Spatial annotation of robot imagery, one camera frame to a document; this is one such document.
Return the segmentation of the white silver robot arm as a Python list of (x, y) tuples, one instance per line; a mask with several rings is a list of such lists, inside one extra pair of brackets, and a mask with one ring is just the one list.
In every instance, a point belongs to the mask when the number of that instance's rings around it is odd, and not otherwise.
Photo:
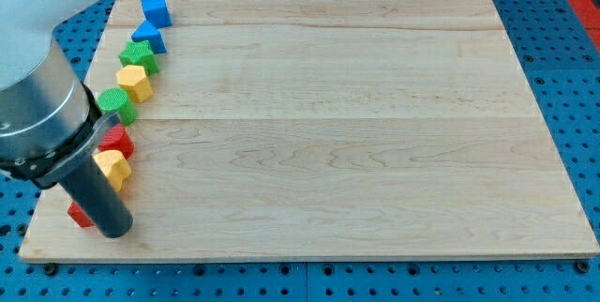
[(32, 180), (73, 145), (91, 101), (53, 39), (98, 0), (1, 0), (1, 173)]

